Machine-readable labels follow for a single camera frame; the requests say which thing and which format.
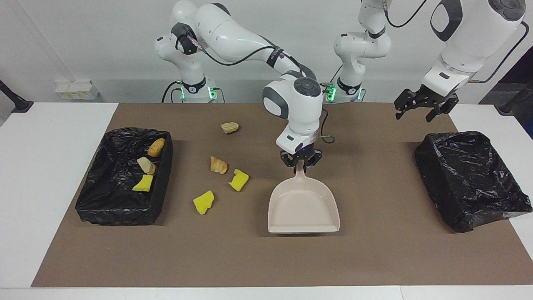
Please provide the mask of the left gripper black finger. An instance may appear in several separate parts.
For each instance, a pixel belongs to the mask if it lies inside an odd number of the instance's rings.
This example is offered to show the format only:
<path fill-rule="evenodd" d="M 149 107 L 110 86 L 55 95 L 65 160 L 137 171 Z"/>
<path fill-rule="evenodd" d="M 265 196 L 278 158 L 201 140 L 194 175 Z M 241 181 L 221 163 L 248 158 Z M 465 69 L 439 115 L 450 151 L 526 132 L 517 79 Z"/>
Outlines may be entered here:
<path fill-rule="evenodd" d="M 426 115 L 425 120 L 431 122 L 435 117 L 442 114 L 449 114 L 455 105 L 459 102 L 457 93 L 453 93 L 442 104 L 438 104 L 436 100 L 429 100 L 428 103 L 432 110 Z"/>
<path fill-rule="evenodd" d="M 394 101 L 394 107 L 396 109 L 395 117 L 397 120 L 402 118 L 405 112 L 418 108 L 417 93 L 410 89 L 404 89 L 400 95 Z"/>

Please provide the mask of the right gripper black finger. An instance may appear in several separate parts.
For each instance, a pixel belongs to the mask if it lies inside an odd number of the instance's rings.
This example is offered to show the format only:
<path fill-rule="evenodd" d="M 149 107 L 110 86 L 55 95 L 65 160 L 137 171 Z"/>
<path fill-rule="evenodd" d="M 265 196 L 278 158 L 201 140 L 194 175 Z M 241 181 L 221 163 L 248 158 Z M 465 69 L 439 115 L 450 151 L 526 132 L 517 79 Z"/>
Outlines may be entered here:
<path fill-rule="evenodd" d="M 296 173 L 297 159 L 295 159 L 288 152 L 280 152 L 280 158 L 281 158 L 282 162 L 284 162 L 287 167 L 293 169 L 293 173 Z"/>
<path fill-rule="evenodd" d="M 307 172 L 308 167 L 316 165 L 321 159 L 321 150 L 314 150 L 313 152 L 308 152 L 304 158 L 304 173 Z"/>

